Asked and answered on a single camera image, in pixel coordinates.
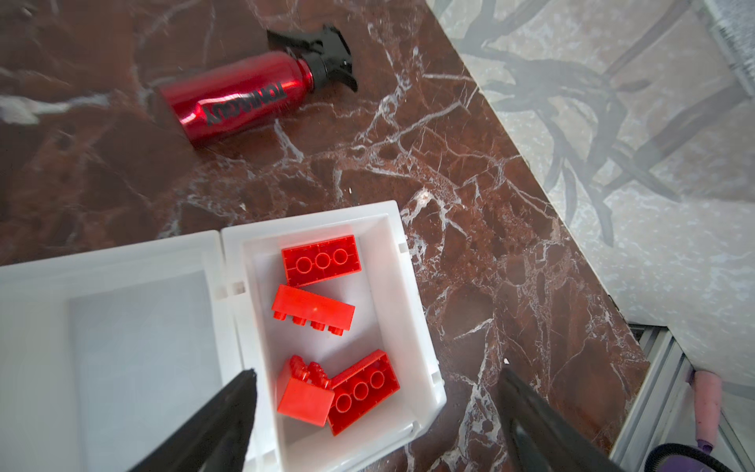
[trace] spray bottle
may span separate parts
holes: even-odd
[[[351,51],[334,26],[316,33],[268,30],[267,38],[288,53],[249,57],[161,89],[195,147],[292,113],[331,81],[357,91]]]

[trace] lego brick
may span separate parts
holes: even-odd
[[[328,326],[328,331],[338,336],[351,329],[354,317],[352,305],[288,285],[278,287],[273,311],[276,319],[284,320],[286,316],[291,316],[294,324],[299,326],[304,326],[309,321],[318,331],[323,331]]]
[[[287,248],[281,253],[285,278],[291,287],[304,287],[362,270],[354,236]]]
[[[278,413],[307,423],[325,426],[333,403],[330,379],[319,364],[308,366],[293,356],[283,366],[276,382]]]
[[[333,403],[328,423],[337,436],[400,388],[388,355],[376,350],[331,380]]]

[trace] spray nozzle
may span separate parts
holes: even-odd
[[[323,25],[319,32],[275,32],[267,30],[267,40],[288,48],[301,49],[301,58],[312,71],[315,88],[335,80],[351,90],[358,88],[351,73],[351,50],[341,32],[332,25]]]

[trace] marble countertop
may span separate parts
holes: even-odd
[[[424,2],[12,2],[0,21],[0,263],[395,199],[448,404],[370,470],[506,461],[509,363],[608,451],[639,346]],[[359,93],[194,150],[157,87],[341,29]]]

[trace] open box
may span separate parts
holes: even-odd
[[[354,305],[351,330],[274,319],[281,249],[349,234],[362,271],[306,290]],[[401,390],[338,436],[276,413],[290,356],[333,377],[376,349]],[[395,202],[0,268],[2,470],[127,470],[242,369],[245,470],[355,470],[427,430],[445,391]]]

